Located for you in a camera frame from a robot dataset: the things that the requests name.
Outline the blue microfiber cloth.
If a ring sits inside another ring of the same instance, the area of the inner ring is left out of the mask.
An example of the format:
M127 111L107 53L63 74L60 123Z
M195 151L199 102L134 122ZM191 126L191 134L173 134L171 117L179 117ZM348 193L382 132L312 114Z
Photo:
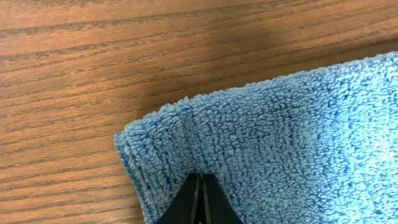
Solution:
M396 223L397 53L185 98L114 141L146 223L191 173L244 223Z

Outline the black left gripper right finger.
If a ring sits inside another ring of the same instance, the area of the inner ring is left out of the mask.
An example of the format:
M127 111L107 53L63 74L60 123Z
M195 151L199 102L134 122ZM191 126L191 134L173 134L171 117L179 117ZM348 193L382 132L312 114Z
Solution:
M243 224L213 174L203 176L205 223Z

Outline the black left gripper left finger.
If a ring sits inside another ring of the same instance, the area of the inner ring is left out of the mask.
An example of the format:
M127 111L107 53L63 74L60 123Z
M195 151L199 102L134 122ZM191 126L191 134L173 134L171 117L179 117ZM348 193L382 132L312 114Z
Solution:
M197 213L200 176L189 174L166 212L156 224L194 224Z

